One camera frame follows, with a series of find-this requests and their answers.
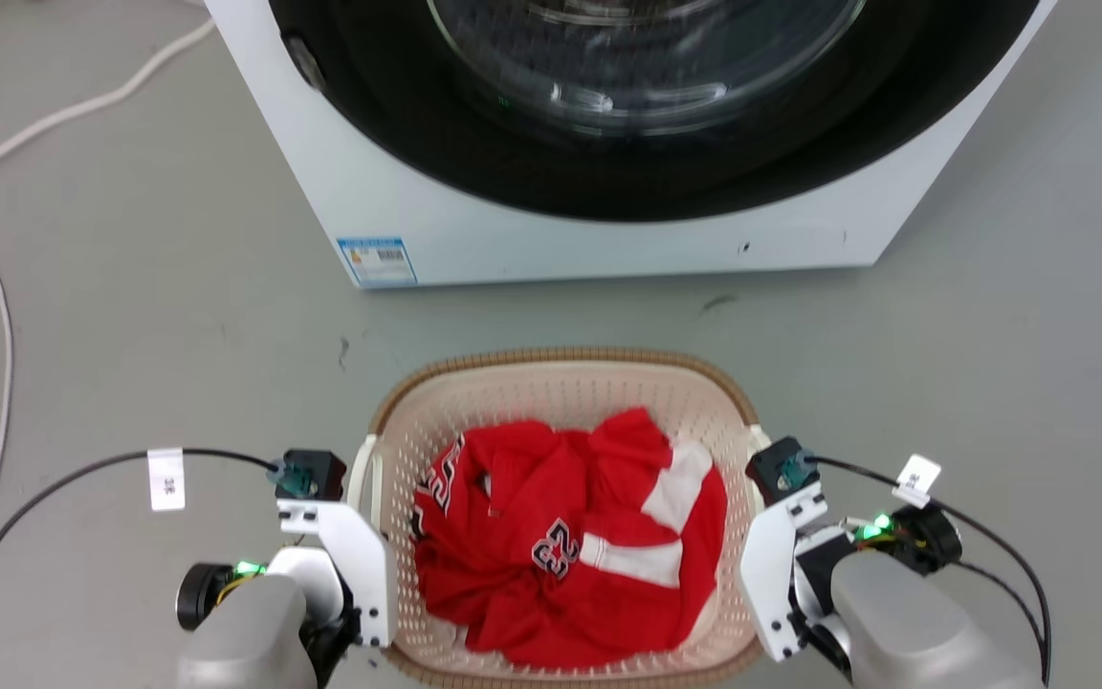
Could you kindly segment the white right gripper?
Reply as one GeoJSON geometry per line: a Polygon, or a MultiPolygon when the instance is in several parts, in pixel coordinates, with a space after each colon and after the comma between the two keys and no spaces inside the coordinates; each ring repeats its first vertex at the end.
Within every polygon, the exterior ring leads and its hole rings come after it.
{"type": "Polygon", "coordinates": [[[851,635],[832,601],[832,577],[856,555],[847,529],[810,529],[827,515],[822,484],[811,480],[759,515],[748,528],[739,580],[761,649],[784,663],[812,647],[839,671],[851,670],[851,635]]]}

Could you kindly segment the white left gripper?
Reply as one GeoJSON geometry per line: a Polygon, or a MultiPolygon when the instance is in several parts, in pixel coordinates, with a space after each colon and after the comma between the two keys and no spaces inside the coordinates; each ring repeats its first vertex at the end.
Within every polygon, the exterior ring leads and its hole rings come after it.
{"type": "Polygon", "coordinates": [[[281,531],[318,541],[280,549],[278,575],[305,599],[298,636],[325,685],[350,647],[393,644],[395,552],[346,502],[279,499],[278,517],[281,531]]]}

